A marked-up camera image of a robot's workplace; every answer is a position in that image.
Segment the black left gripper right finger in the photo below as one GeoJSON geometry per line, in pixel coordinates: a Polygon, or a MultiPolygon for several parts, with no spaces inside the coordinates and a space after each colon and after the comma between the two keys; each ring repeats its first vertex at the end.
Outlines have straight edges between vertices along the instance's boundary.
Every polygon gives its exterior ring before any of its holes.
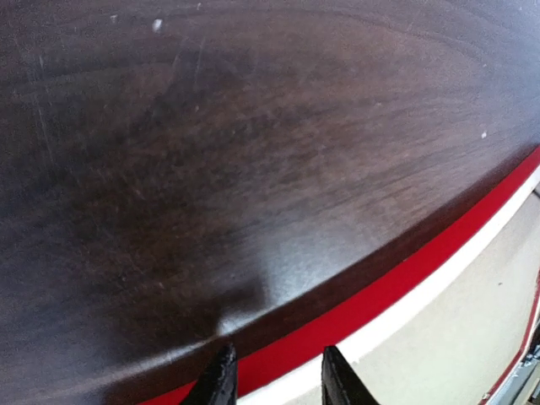
{"type": "Polygon", "coordinates": [[[321,399],[324,405],[379,405],[336,346],[324,348],[321,399]]]}

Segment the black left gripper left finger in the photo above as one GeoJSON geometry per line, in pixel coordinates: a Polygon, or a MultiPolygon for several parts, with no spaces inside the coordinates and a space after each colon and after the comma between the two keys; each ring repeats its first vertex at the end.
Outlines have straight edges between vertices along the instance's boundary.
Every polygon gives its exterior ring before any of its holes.
{"type": "Polygon", "coordinates": [[[232,343],[212,358],[181,405],[235,405],[238,396],[238,357],[232,343]]]}

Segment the red picture frame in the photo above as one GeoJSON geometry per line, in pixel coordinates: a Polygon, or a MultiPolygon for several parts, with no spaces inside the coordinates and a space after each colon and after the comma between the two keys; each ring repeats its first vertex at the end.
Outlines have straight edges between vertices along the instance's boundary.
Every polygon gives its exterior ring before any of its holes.
{"type": "Polygon", "coordinates": [[[360,359],[436,299],[510,222],[539,182],[534,150],[486,197],[408,259],[343,303],[238,365],[240,403],[282,404],[321,378],[321,352],[335,343],[360,359]]]}

